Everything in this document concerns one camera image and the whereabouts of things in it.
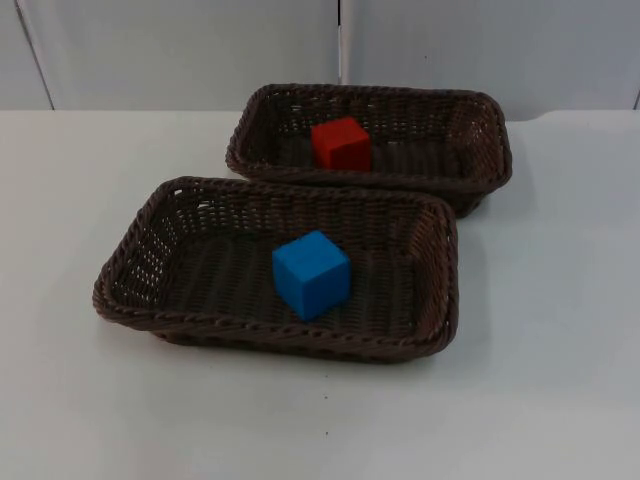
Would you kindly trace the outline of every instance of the block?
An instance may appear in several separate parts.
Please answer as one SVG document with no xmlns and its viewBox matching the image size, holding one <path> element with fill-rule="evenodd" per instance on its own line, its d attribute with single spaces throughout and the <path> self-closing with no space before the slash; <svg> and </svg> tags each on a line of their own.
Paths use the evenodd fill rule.
<svg viewBox="0 0 640 480">
<path fill-rule="evenodd" d="M 316 165 L 332 170 L 371 170 L 371 139 L 352 117 L 311 128 Z"/>
<path fill-rule="evenodd" d="M 351 262 L 318 230 L 274 250 L 272 260 L 276 291 L 305 322 L 349 298 Z"/>
</svg>

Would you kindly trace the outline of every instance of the rectangular basket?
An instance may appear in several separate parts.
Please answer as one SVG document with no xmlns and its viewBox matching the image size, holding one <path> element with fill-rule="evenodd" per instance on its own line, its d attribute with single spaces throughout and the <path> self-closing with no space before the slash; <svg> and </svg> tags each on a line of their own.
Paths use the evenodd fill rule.
<svg viewBox="0 0 640 480">
<path fill-rule="evenodd" d="M 316 229 L 349 255 L 352 291 L 307 324 L 276 294 L 271 252 Z M 179 178 L 138 212 L 93 304 L 173 343 L 410 360 L 456 331 L 455 218 L 421 194 Z"/>
<path fill-rule="evenodd" d="M 316 168 L 311 127 L 354 117 L 372 140 L 371 172 Z M 247 178 L 317 186 L 419 191 L 460 217 L 511 177 L 498 104 L 462 90 L 267 85 L 249 99 L 227 165 Z"/>
</svg>

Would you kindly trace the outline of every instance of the red block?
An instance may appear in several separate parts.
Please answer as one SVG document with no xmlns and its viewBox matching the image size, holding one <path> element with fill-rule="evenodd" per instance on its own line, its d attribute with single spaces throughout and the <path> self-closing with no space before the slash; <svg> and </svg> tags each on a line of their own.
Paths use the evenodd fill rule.
<svg viewBox="0 0 640 480">
<path fill-rule="evenodd" d="M 371 139 L 354 118 L 345 117 L 314 126 L 311 143 L 318 167 L 371 171 Z"/>
</svg>

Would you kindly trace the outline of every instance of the blue block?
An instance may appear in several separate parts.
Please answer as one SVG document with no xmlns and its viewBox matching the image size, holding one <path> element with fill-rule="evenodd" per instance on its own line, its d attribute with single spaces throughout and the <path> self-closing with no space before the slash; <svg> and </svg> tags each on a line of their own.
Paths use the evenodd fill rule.
<svg viewBox="0 0 640 480">
<path fill-rule="evenodd" d="M 276 291 L 305 322 L 345 302 L 351 262 L 318 230 L 273 251 Z"/>
</svg>

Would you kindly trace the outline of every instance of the table surface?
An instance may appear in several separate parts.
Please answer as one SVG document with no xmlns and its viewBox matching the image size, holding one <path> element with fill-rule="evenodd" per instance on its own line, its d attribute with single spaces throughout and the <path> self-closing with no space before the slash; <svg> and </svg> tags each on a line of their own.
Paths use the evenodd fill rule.
<svg viewBox="0 0 640 480">
<path fill-rule="evenodd" d="M 91 290 L 162 181 L 232 177 L 239 114 L 0 113 L 3 479 L 637 479 L 640 115 L 508 125 L 459 223 L 460 328 L 398 366 L 173 346 Z"/>
</svg>

